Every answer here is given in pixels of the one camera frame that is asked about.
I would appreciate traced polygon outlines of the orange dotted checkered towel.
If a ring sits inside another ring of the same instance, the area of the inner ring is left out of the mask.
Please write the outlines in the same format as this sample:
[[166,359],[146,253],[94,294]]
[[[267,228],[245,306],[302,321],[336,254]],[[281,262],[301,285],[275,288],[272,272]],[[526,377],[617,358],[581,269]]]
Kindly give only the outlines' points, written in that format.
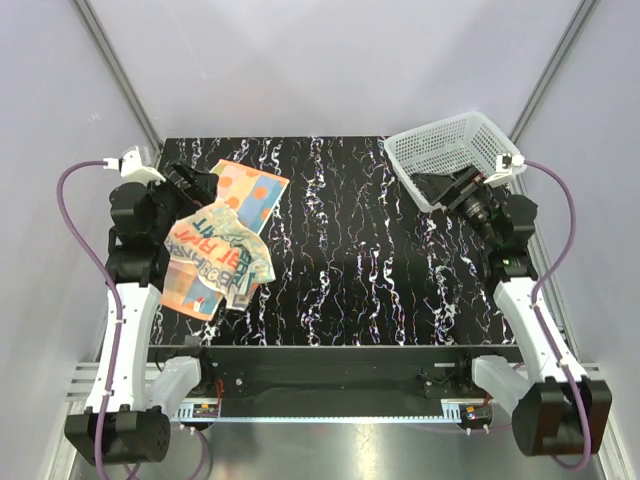
[[214,203],[228,205],[259,236],[290,183],[287,178],[227,160],[219,161],[210,173],[218,176]]

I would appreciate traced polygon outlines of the rabbit print towel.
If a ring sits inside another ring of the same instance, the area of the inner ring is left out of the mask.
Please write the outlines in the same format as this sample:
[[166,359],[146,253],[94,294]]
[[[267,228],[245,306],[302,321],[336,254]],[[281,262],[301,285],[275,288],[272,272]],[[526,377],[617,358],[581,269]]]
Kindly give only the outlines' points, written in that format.
[[276,278],[266,244],[224,203],[176,222],[165,246],[162,304],[200,320],[211,320],[220,306],[247,309],[258,287]]

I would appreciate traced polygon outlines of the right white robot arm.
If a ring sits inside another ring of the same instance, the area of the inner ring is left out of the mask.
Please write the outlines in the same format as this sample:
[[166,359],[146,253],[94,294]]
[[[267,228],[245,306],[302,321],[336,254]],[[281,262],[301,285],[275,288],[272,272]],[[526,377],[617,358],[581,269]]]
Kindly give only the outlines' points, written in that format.
[[484,175],[470,166],[428,181],[429,200],[464,218],[485,242],[486,288],[513,332],[526,372],[500,356],[481,356],[454,371],[466,396],[484,390],[510,416],[517,446],[526,456],[581,455],[602,443],[611,391],[594,380],[569,350],[540,296],[541,277],[528,243],[535,232],[537,204],[511,194],[497,200]]

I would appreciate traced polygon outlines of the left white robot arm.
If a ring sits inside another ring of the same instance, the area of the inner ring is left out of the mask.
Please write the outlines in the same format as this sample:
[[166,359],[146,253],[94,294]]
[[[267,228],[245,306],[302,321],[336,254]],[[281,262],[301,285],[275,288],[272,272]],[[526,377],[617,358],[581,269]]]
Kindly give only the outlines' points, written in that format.
[[107,325],[85,408],[67,416],[64,435],[105,478],[108,465],[135,469],[162,461],[170,420],[182,402],[215,386],[215,369],[201,347],[169,358],[152,383],[146,365],[170,260],[165,239],[177,221],[213,203],[218,178],[177,164],[174,170],[186,182],[179,186],[125,158],[98,164],[124,180],[109,195],[108,258],[97,264],[108,288]]

